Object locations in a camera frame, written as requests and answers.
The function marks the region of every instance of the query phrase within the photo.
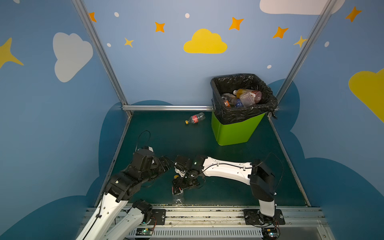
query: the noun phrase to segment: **white cloud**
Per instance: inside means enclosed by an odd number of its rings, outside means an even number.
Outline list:
[[[75,33],[56,33],[53,37],[53,51],[57,58],[55,73],[63,83],[71,80],[93,56],[92,45]]]
[[[320,15],[328,0],[260,0],[260,9],[270,14]],[[332,13],[337,12],[345,0],[337,0]]]

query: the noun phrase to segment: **dark green floor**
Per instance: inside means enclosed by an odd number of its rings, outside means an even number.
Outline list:
[[[211,112],[205,113],[207,118],[202,122],[185,124],[185,120],[196,113],[135,112],[112,174],[127,167],[132,160],[139,134],[144,130],[149,130],[151,139],[147,145],[153,147],[157,157],[168,156],[172,160],[178,154],[189,158],[201,154],[224,161],[252,162],[254,159],[264,160],[272,152],[282,160],[284,166],[284,174],[276,190],[275,202],[279,206],[305,206],[304,198],[266,117],[260,122],[248,142],[219,146],[211,129]],[[142,147],[146,142],[148,136],[146,134],[142,135],[138,147]],[[278,181],[281,176],[279,160],[272,155],[266,164],[275,173]],[[152,204],[171,204],[171,181],[174,175],[174,168],[171,168],[150,187],[142,187],[131,202],[141,198]],[[184,191],[184,198],[185,204],[258,205],[258,200],[253,197],[250,186],[221,177],[206,177],[203,187]]]

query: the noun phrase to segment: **ventilation grille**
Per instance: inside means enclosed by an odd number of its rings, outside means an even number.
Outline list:
[[[127,238],[148,238],[148,236],[136,236],[136,229],[131,231]],[[230,237],[230,238],[255,238],[263,237],[260,228],[174,228],[155,229],[152,238],[183,238],[183,237]]]

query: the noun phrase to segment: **yellow cloud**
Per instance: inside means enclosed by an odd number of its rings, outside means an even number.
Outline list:
[[[349,80],[349,88],[369,109],[384,122],[384,69],[378,73],[361,71]]]
[[[227,50],[226,43],[221,41],[217,33],[211,33],[208,29],[197,30],[192,41],[184,44],[187,53],[223,53]]]

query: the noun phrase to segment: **robotic arm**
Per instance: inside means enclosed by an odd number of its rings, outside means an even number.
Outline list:
[[[252,194],[259,200],[260,210],[256,216],[258,225],[275,221],[275,176],[260,160],[254,162],[227,162],[212,157],[197,156],[194,160],[177,156],[175,171],[180,174],[172,181],[173,194],[180,194],[185,189],[199,186],[198,176],[216,176],[234,179],[251,186]]]
[[[127,215],[108,231],[119,212],[140,190],[141,185],[155,180],[169,169],[168,160],[166,157],[155,157],[150,147],[135,152],[131,164],[111,177],[98,208],[76,240],[122,240],[138,225],[150,223],[152,205],[138,200],[133,203]]]

